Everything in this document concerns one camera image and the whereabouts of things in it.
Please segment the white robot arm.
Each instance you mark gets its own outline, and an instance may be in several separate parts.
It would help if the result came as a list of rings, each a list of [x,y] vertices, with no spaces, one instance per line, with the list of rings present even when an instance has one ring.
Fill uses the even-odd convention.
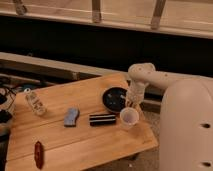
[[[131,65],[128,75],[128,106],[139,105],[149,85],[164,91],[159,171],[213,171],[213,78],[158,71],[151,63]]]

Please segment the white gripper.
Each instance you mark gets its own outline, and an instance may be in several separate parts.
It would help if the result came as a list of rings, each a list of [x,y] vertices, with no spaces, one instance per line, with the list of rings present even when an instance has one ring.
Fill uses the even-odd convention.
[[[144,99],[146,87],[146,83],[131,81],[126,96],[120,95],[120,98],[125,101],[127,100],[128,102],[132,102],[132,108],[141,110],[139,103],[141,103]]]

